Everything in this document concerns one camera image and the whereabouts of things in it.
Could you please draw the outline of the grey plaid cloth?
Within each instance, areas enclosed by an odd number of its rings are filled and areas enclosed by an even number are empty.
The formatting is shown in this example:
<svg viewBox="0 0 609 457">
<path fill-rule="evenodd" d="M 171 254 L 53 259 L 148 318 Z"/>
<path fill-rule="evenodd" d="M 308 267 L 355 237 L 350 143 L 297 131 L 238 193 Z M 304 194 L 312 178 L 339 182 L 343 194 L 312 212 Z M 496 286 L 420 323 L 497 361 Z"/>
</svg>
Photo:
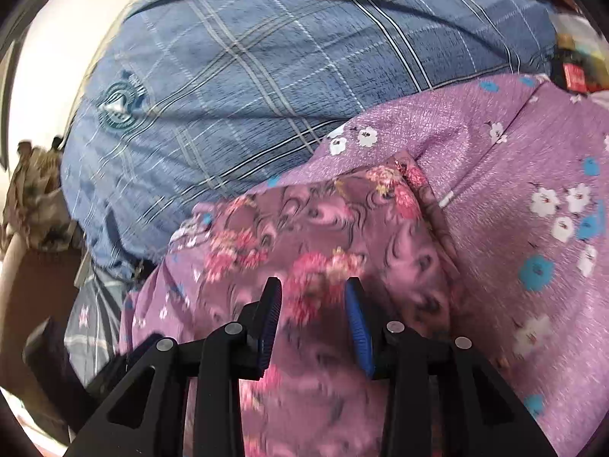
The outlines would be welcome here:
<svg viewBox="0 0 609 457">
<path fill-rule="evenodd" d="M 87 386 L 118 352 L 123 306 L 132 285 L 97 266 L 89 255 L 74 285 L 78 292 L 63 342 L 74 372 Z"/>
</svg>

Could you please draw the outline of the brown floral hanging cloth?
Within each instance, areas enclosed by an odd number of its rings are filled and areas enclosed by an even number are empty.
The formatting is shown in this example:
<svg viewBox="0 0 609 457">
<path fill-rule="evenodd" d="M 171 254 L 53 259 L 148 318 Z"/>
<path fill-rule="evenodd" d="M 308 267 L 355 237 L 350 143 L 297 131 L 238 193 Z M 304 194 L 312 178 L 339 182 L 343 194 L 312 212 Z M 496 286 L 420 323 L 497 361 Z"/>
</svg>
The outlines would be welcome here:
<svg viewBox="0 0 609 457">
<path fill-rule="evenodd" d="M 19 143 L 19 163 L 11 176 L 2 213 L 2 254 L 16 236 L 38 252 L 60 253 L 83 246 L 83 232 L 71 218 L 62 191 L 62 141 L 56 136 L 47 150 L 29 141 Z"/>
</svg>

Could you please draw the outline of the pink floral paisley garment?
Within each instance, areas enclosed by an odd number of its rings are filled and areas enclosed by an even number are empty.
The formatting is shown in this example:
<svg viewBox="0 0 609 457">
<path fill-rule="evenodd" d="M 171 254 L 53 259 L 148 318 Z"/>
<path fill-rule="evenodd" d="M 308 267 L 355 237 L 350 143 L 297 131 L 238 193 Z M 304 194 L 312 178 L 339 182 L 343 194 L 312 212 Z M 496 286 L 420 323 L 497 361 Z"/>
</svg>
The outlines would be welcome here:
<svg viewBox="0 0 609 457">
<path fill-rule="evenodd" d="M 393 158 L 206 206 L 177 231 L 159 280 L 179 339 L 234 320 L 268 278 L 282 285 L 271 365 L 239 385 L 248 455 L 379 453 L 386 387 L 356 364 L 344 287 L 358 278 L 424 336 L 449 331 L 457 273 L 428 193 L 419 168 Z"/>
</svg>

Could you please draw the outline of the blue plaid bed sheet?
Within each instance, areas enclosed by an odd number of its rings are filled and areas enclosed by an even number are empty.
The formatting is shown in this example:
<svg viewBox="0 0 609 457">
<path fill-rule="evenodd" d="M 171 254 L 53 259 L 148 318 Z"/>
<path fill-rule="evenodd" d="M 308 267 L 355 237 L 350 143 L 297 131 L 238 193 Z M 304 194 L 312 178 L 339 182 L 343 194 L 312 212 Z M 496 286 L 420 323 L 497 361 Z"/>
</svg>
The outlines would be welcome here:
<svg viewBox="0 0 609 457">
<path fill-rule="evenodd" d="M 203 200 L 306 161 L 406 95 L 549 68 L 550 0 L 140 0 L 87 80 L 62 164 L 94 262 L 127 280 Z"/>
</svg>

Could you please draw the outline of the purple flowered cloth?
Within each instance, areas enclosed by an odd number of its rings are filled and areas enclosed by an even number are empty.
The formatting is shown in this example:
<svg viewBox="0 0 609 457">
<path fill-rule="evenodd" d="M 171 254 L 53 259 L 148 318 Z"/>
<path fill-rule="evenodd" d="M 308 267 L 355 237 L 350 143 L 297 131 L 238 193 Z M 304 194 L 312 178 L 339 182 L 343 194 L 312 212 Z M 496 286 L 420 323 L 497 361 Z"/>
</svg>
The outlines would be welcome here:
<svg viewBox="0 0 609 457">
<path fill-rule="evenodd" d="M 557 454 L 578 454 L 608 411 L 608 112 L 593 100 L 532 75 L 394 100 L 330 132 L 303 165 L 192 215 L 393 158 L 424 175 L 457 273 L 450 329 L 433 337 L 469 339 Z M 172 331 L 159 280 L 177 231 L 125 301 L 122 351 L 156 332 L 192 342 Z"/>
</svg>

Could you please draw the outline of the small dark bottle red label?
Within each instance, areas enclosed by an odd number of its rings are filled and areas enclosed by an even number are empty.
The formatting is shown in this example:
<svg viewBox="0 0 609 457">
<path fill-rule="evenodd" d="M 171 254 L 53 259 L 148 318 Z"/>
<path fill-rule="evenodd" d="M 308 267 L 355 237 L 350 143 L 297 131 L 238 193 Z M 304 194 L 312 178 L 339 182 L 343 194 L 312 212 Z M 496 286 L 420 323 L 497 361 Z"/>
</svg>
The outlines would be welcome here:
<svg viewBox="0 0 609 457">
<path fill-rule="evenodd" d="M 551 78 L 558 87 L 572 93 L 596 93 L 608 89 L 608 42 L 557 34 L 551 61 Z"/>
</svg>

